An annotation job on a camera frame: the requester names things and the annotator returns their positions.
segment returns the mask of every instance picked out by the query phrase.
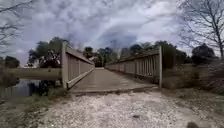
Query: dirt path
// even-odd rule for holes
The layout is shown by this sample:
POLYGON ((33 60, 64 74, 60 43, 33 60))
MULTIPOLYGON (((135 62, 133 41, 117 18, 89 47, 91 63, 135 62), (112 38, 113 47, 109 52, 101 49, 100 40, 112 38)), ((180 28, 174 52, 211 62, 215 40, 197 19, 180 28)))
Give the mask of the dirt path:
POLYGON ((160 92, 73 96, 49 108, 39 128, 221 128, 223 119, 177 105, 160 92))

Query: bridge railing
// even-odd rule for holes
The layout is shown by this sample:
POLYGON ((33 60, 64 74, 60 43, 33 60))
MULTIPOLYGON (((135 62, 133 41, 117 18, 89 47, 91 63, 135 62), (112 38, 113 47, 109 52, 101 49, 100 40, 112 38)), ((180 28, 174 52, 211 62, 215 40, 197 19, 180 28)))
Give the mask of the bridge railing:
POLYGON ((83 56, 82 53, 72 49, 63 43, 62 46, 62 82, 66 89, 71 88, 79 80, 94 70, 95 65, 92 61, 83 56))
POLYGON ((162 48, 159 47, 140 56, 106 64, 105 68, 150 79, 162 87, 162 48))

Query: bridge deck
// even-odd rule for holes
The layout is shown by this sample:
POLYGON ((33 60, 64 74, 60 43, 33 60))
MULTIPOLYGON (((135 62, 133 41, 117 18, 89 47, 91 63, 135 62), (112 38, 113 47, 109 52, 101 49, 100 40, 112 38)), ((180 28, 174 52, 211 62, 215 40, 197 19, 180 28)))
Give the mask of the bridge deck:
POLYGON ((153 86, 156 85, 128 79, 123 75, 118 75, 103 68, 96 68, 92 73, 77 83, 77 85, 71 89, 71 92, 113 92, 153 86))

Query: water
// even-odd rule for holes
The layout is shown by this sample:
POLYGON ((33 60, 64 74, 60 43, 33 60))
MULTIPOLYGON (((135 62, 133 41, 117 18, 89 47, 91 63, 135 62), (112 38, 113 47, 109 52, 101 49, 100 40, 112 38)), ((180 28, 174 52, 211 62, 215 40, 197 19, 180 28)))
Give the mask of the water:
POLYGON ((11 99, 30 96, 32 95, 32 92, 30 91, 28 84, 34 83, 38 86, 39 82, 40 80, 20 79, 18 84, 1 90, 1 98, 11 99))

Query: cloud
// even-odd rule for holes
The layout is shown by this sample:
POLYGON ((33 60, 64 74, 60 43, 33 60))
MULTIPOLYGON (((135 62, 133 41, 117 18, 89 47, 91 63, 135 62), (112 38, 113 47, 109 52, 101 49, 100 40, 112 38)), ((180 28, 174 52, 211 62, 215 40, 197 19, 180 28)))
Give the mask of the cloud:
POLYGON ((156 40, 177 43, 176 12, 173 0, 39 0, 25 12, 24 29, 13 42, 23 51, 17 56, 55 36, 94 48, 115 40, 122 47, 156 40))

